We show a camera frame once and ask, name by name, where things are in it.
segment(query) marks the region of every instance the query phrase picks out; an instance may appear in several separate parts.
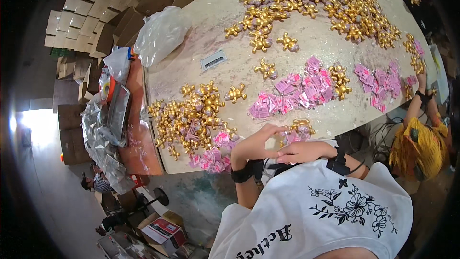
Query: plastic bag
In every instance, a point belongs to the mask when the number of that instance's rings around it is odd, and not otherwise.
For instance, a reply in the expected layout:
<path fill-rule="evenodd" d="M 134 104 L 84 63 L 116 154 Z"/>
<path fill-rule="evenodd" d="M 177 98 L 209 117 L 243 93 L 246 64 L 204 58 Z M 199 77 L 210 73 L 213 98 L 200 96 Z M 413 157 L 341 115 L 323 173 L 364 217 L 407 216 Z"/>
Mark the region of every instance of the plastic bag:
<path fill-rule="evenodd" d="M 129 67 L 131 62 L 129 61 L 129 47 L 123 47 L 113 51 L 109 56 L 104 58 L 104 64 L 109 69 L 110 74 L 113 78 L 126 85 L 129 75 Z"/>
<path fill-rule="evenodd" d="M 110 72 L 107 67 L 102 68 L 101 77 L 99 77 L 99 85 L 101 86 L 101 99 L 106 100 L 110 88 Z"/>
<path fill-rule="evenodd" d="M 134 52 L 144 67 L 157 64 L 176 49 L 192 26 L 191 18 L 179 7 L 168 6 L 150 17 L 139 31 Z"/>

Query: yellow patterned cloth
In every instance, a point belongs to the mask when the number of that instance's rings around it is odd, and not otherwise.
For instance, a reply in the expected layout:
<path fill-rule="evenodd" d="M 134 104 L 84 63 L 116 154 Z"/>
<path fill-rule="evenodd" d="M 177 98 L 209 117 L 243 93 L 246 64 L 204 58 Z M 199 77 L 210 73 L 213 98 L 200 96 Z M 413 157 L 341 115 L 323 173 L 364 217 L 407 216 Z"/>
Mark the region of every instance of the yellow patterned cloth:
<path fill-rule="evenodd" d="M 407 128 L 402 125 L 396 132 L 389 158 L 394 174 L 410 181 L 429 180 L 449 161 L 444 142 L 448 130 L 436 115 L 433 127 L 411 118 Z"/>

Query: floral print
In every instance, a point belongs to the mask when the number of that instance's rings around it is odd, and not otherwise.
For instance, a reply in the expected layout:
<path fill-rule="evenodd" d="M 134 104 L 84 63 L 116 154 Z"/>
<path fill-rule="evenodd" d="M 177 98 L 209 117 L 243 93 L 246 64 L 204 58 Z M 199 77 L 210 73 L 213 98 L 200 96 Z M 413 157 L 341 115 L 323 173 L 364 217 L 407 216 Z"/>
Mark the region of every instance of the floral print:
<path fill-rule="evenodd" d="M 361 194 L 359 192 L 358 187 L 352 184 L 353 189 L 352 191 L 348 191 L 348 194 L 351 195 L 351 198 L 345 204 L 345 207 L 337 206 L 334 204 L 334 200 L 336 200 L 342 192 L 337 193 L 335 189 L 330 189 L 324 191 L 323 189 L 312 189 L 308 186 L 309 191 L 311 192 L 311 196 L 326 198 L 322 199 L 321 201 L 326 204 L 326 206 L 319 208 L 318 204 L 315 207 L 310 207 L 309 209 L 316 210 L 313 215 L 320 215 L 319 219 L 324 218 L 331 218 L 334 216 L 335 219 L 338 220 L 338 225 L 342 224 L 345 221 L 350 221 L 350 223 L 357 223 L 364 226 L 366 219 L 364 216 L 372 216 L 371 214 L 374 213 L 375 219 L 371 223 L 371 227 L 373 231 L 377 233 L 377 238 L 380 238 L 383 231 L 386 228 L 386 223 L 390 222 L 393 229 L 391 233 L 397 233 L 398 229 L 395 228 L 394 223 L 391 221 L 392 216 L 388 215 L 388 207 L 381 206 L 376 204 L 375 198 L 368 195 L 368 194 Z M 339 189 L 342 187 L 347 188 L 347 179 L 340 179 L 339 180 Z M 328 206 L 333 207 L 333 211 L 329 211 Z"/>

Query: table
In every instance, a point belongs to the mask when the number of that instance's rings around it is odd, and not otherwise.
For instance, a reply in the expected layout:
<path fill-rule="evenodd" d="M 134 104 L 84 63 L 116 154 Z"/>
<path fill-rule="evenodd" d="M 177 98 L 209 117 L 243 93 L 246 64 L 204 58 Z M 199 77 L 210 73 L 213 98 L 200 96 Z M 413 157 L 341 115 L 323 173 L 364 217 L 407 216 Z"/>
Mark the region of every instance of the table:
<path fill-rule="evenodd" d="M 414 75 L 415 72 L 410 65 L 410 54 L 406 53 L 403 47 L 406 32 L 410 32 L 415 39 L 418 39 L 425 52 L 429 54 L 423 33 L 403 0 L 378 0 L 378 2 L 392 24 L 402 31 L 403 40 L 396 42 L 394 49 L 382 49 L 372 44 L 375 40 L 368 38 L 359 45 L 346 41 L 344 35 L 329 29 L 330 19 L 321 8 L 316 19 L 292 12 L 291 18 L 284 22 L 273 22 L 273 30 L 270 34 L 274 40 L 272 47 L 266 53 L 258 50 L 256 54 L 252 54 L 249 46 L 251 37 L 248 32 L 241 32 L 238 37 L 232 36 L 229 39 L 224 37 L 224 28 L 243 18 L 245 7 L 242 3 L 238 3 L 237 0 L 195 0 L 183 8 L 193 19 L 192 28 L 184 42 L 162 62 L 145 71 L 148 103 L 156 99 L 182 100 L 179 92 L 182 85 L 207 84 L 210 80 L 214 80 L 223 98 L 230 86 L 238 86 L 242 82 L 247 86 L 245 89 L 247 100 L 239 99 L 236 104 L 227 101 L 226 107 L 221 108 L 218 115 L 231 127 L 238 128 L 238 134 L 243 138 L 256 132 L 265 123 L 291 124 L 296 118 L 308 118 L 316 130 L 314 137 L 317 138 L 332 138 L 366 124 L 382 113 L 369 105 L 370 95 L 364 94 L 358 77 L 352 73 L 354 65 L 362 63 L 371 70 L 376 68 L 386 70 L 390 60 L 398 59 L 401 67 L 400 75 L 402 77 Z M 282 37 L 284 32 L 289 32 L 291 37 L 298 39 L 300 50 L 297 53 L 283 51 L 282 46 L 275 43 L 276 38 Z M 200 60 L 219 49 L 227 55 L 227 62 L 202 72 Z M 279 114 L 267 120 L 252 121 L 247 115 L 247 110 L 257 100 L 258 93 L 261 90 L 271 91 L 279 78 L 286 77 L 289 72 L 303 74 L 305 62 L 312 55 L 324 62 L 325 66 L 330 66 L 336 61 L 347 66 L 347 75 L 351 79 L 348 86 L 353 88 L 353 92 L 347 95 L 344 101 L 330 101 L 314 110 L 293 110 L 286 115 Z M 276 64 L 279 74 L 277 80 L 264 81 L 260 73 L 254 73 L 253 67 L 258 65 L 260 58 L 266 58 L 268 62 Z M 429 86 L 436 79 L 436 68 L 432 57 L 426 56 L 425 60 Z M 387 111 L 393 110 L 405 101 L 403 94 L 400 93 L 393 103 L 385 102 Z M 276 141 L 271 139 L 266 147 L 275 147 L 275 143 Z M 182 154 L 179 161 L 174 161 L 166 149 L 159 149 L 167 173 L 200 170 L 188 165 L 189 158 L 180 145 L 176 149 Z"/>

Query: white t-shirt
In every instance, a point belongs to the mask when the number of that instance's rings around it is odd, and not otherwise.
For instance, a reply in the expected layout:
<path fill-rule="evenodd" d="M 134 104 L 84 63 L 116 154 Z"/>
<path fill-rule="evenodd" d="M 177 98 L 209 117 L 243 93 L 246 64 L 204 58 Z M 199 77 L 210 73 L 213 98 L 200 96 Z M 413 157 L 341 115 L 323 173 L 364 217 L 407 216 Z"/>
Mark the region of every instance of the white t-shirt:
<path fill-rule="evenodd" d="M 295 166 L 272 178 L 252 210 L 222 212 L 209 258 L 309 259 L 362 247 L 393 259 L 412 226 L 412 202 L 377 162 L 365 180 L 326 168 L 327 160 Z"/>

